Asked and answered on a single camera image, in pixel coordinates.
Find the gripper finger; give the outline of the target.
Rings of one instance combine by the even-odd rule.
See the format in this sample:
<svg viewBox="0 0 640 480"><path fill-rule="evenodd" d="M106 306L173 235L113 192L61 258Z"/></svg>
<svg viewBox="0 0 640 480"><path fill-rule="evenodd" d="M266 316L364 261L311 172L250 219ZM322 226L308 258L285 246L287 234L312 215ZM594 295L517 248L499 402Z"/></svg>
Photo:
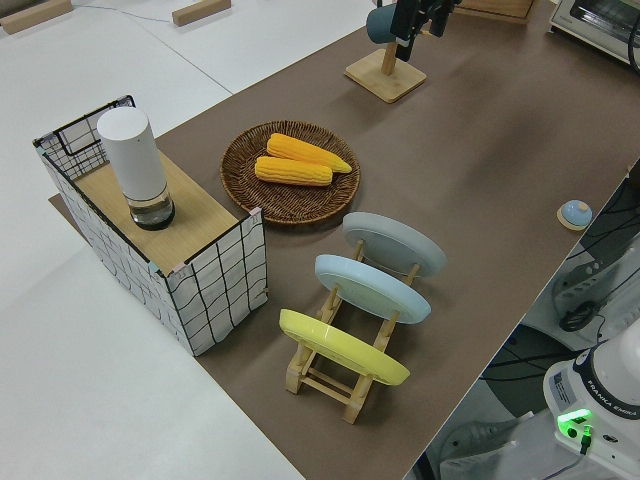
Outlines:
<svg viewBox="0 0 640 480"><path fill-rule="evenodd" d="M417 0L398 0L392 19L392 34L398 44L396 58L408 61L415 40L415 20L418 13Z"/></svg>
<svg viewBox="0 0 640 480"><path fill-rule="evenodd" d="M429 33L436 37L442 37L446 29L449 15L453 12L452 0L435 1L430 9Z"/></svg>

